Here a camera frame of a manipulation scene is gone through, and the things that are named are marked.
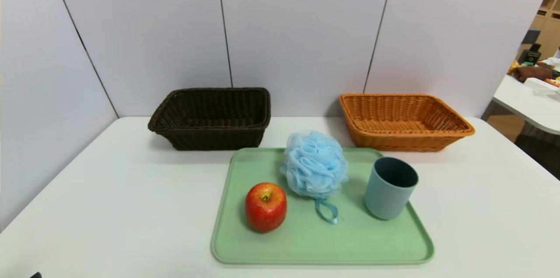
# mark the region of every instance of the apple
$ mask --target apple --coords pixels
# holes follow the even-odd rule
[[[286,193],[274,183],[256,184],[245,198],[248,224],[260,232],[270,232],[286,218]]]

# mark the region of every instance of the white desk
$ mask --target white desk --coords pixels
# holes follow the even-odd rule
[[[412,203],[436,246],[419,266],[231,266],[210,238],[233,154],[178,152],[123,118],[0,234],[0,277],[473,278],[560,276],[560,183],[485,122],[437,153],[396,153],[420,175]],[[339,118],[272,118],[262,147]]]
[[[552,134],[560,134],[560,102],[537,96],[512,76],[505,76],[494,94],[493,101],[519,115],[531,125]]]

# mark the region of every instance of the wall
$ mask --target wall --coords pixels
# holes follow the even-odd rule
[[[385,0],[223,0],[235,87],[264,86],[273,116],[341,115],[362,92]]]
[[[62,0],[2,0],[0,69],[4,229],[116,115]]]
[[[230,87],[220,0],[65,0],[119,116],[172,90]]]
[[[480,116],[542,0],[387,0],[366,92],[436,95]]]

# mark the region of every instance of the wicker basket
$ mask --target wicker basket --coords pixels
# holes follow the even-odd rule
[[[424,94],[344,94],[340,105],[358,147],[387,151],[439,151],[474,134],[457,112]]]
[[[148,129],[177,150],[258,147],[270,122],[265,88],[190,88],[172,91]]]

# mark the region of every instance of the blue-gray cup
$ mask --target blue-gray cup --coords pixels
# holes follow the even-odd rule
[[[418,174],[406,162],[397,158],[378,158],[371,170],[366,188],[366,207],[377,218],[395,218],[406,206]]]

